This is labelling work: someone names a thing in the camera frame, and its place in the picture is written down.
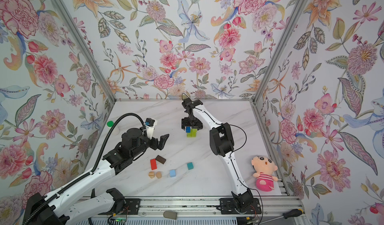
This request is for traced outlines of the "teal cube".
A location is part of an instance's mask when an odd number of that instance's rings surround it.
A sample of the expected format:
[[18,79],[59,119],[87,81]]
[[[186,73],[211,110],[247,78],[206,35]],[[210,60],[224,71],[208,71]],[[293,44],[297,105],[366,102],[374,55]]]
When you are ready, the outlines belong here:
[[192,170],[194,168],[194,165],[192,162],[187,163],[188,170]]

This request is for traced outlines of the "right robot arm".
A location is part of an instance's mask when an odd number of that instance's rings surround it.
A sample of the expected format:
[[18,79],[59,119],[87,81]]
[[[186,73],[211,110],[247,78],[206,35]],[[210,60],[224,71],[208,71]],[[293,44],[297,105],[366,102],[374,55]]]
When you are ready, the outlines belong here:
[[235,141],[231,125],[223,123],[210,114],[200,100],[185,98],[182,102],[187,117],[182,119],[182,129],[192,131],[203,129],[203,122],[210,129],[210,148],[218,156],[231,181],[233,196],[228,202],[222,203],[222,214],[251,214],[259,213],[258,200],[254,198],[252,190],[248,188],[240,173],[235,158]]

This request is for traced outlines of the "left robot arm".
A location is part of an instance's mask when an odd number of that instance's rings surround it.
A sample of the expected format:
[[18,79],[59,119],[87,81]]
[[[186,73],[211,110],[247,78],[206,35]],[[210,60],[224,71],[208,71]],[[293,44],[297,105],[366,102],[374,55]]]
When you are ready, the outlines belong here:
[[115,177],[148,148],[162,150],[169,134],[159,139],[148,138],[139,128],[131,128],[122,135],[122,141],[103,156],[96,168],[83,173],[73,181],[42,196],[31,196],[25,208],[24,225],[75,225],[95,215],[123,212],[128,204],[116,188],[101,195],[81,201],[96,186]]

